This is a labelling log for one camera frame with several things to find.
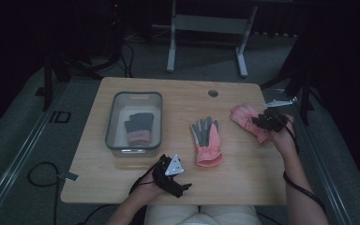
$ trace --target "metal frame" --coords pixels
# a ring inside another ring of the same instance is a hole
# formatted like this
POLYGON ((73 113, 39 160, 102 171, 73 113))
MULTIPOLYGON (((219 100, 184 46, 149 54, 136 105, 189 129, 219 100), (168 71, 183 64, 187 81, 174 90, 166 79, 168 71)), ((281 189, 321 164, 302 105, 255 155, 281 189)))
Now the metal frame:
POLYGON ((204 16, 191 16, 176 14, 176 0, 172 0, 172 27, 171 27, 171 46, 169 49, 168 72, 174 72, 174 61, 176 55, 176 30, 192 30, 204 32, 218 32, 227 34, 243 35, 241 44, 235 48, 240 75, 248 75, 247 65, 244 58, 244 50, 248 42, 250 30, 254 22, 258 7, 253 7, 248 20, 216 18, 204 16))

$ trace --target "table hole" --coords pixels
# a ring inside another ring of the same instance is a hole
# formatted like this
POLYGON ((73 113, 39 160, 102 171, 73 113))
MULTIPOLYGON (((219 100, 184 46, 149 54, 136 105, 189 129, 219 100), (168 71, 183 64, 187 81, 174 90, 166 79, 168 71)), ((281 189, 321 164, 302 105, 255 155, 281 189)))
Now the table hole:
POLYGON ((210 97, 217 97, 218 96, 218 91, 216 90, 210 90, 208 93, 207 93, 210 97))

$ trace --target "hand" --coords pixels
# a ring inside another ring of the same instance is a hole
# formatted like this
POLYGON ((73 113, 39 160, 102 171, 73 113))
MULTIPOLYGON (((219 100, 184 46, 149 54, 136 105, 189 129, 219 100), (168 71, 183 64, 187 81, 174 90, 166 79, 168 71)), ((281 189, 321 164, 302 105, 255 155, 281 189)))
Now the hand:
POLYGON ((292 137, 292 135, 294 136, 293 117, 288 114, 286 114, 286 117, 288 118, 288 123, 286 124, 288 129, 283 128, 280 132, 270 131, 271 140, 283 158, 297 155, 296 145, 292 137))

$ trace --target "white pants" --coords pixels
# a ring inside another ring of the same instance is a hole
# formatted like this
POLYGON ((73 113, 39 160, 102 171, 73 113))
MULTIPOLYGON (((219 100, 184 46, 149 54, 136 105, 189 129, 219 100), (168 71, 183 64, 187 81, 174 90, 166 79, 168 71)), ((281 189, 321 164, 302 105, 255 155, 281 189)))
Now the white pants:
POLYGON ((144 225, 261 225, 254 206, 148 205, 144 225))

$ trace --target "pink glove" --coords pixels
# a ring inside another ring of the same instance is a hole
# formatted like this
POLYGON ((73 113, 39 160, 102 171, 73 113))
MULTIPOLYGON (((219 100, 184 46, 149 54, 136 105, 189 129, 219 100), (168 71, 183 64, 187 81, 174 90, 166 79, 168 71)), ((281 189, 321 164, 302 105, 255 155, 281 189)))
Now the pink glove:
POLYGON ((197 165, 201 167, 218 165, 223 160, 223 154, 218 149, 220 147, 218 121, 213 122, 212 117, 208 116, 205 121, 200 119, 198 124, 193 124, 191 130, 198 149, 197 165))
POLYGON ((251 105, 246 103, 235 106, 230 114, 230 118, 239 126, 254 134, 259 143, 268 142, 270 140, 269 133, 253 124, 252 117, 258 117, 258 113, 251 105))

